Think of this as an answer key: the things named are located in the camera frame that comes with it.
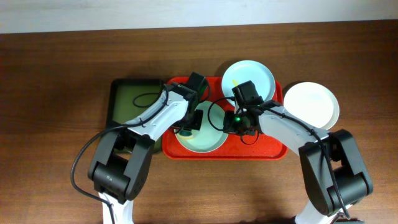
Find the green yellow sponge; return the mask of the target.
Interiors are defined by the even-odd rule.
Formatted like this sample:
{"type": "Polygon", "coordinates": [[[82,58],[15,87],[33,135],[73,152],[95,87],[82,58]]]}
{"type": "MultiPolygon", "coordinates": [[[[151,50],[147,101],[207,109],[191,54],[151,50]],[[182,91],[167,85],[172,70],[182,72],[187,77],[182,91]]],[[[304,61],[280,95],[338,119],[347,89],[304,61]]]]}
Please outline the green yellow sponge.
{"type": "Polygon", "coordinates": [[[192,130],[181,129],[177,133],[177,137],[181,139],[193,139],[195,135],[192,133],[192,130]]]}

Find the light green plate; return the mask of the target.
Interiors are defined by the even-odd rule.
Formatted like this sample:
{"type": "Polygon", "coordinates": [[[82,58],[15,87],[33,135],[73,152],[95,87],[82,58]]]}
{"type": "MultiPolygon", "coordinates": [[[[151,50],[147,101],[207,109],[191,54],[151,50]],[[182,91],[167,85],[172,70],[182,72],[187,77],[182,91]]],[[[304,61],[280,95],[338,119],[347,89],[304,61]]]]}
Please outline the light green plate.
{"type": "Polygon", "coordinates": [[[178,142],[186,149],[197,153],[207,153],[218,149],[227,139],[228,134],[216,130],[209,122],[207,113],[211,106],[210,101],[204,101],[197,106],[198,110],[203,110],[203,121],[200,130],[192,130],[195,135],[193,139],[181,139],[178,142]]]}

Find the white plate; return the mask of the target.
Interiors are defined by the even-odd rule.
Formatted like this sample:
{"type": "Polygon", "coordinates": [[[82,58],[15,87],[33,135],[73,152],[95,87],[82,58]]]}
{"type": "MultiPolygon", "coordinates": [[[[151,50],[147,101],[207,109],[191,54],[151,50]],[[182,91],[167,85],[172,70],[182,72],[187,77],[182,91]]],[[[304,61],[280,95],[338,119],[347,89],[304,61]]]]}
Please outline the white plate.
{"type": "Polygon", "coordinates": [[[290,87],[284,96],[284,106],[290,114],[321,129],[332,128],[340,116],[336,96],[314,82],[301,82],[290,87]]]}

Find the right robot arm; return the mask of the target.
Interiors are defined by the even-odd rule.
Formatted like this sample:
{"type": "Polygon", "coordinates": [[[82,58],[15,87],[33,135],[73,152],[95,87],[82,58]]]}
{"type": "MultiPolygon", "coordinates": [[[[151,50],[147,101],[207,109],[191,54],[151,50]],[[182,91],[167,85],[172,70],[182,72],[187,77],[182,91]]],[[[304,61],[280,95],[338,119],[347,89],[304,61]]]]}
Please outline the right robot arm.
{"type": "Polygon", "coordinates": [[[293,223],[336,223],[348,209],[373,192],[373,183],[354,136],[345,129],[331,132],[291,115],[281,104],[243,103],[227,111],[223,132],[270,136],[299,156],[308,196],[293,223]]]}

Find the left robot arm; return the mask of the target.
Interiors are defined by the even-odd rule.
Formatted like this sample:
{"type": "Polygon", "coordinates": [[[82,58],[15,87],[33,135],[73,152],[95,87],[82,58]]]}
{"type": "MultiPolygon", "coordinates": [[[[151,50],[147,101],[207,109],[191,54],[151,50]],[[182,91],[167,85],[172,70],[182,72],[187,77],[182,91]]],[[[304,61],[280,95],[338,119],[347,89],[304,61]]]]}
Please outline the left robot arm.
{"type": "Polygon", "coordinates": [[[149,173],[154,146],[170,128],[189,128],[205,84],[164,85],[157,101],[138,117],[98,133],[88,178],[103,205],[104,223],[132,223],[133,201],[149,173]]]}

